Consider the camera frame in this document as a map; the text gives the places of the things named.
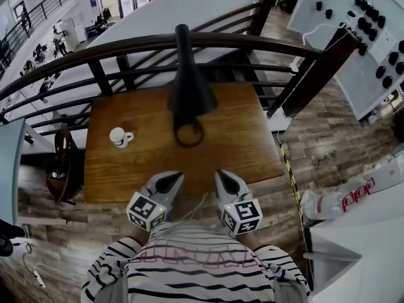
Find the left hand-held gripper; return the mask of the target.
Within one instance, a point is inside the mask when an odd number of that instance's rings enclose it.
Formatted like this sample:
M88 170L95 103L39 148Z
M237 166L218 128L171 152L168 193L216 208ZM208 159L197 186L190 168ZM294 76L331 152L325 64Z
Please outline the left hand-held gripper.
M151 177L147 186L133 194L126 208L128 220L150 232L166 220L183 182L184 174L180 171L166 171Z

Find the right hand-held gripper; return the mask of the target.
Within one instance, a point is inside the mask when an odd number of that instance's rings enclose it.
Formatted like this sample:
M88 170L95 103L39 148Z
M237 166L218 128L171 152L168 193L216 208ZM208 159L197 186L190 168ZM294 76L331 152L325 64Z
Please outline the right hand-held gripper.
M258 200L251 199L243 179L230 171L216 170L215 189L220 202L220 219L234 235L250 233L258 228L263 214Z

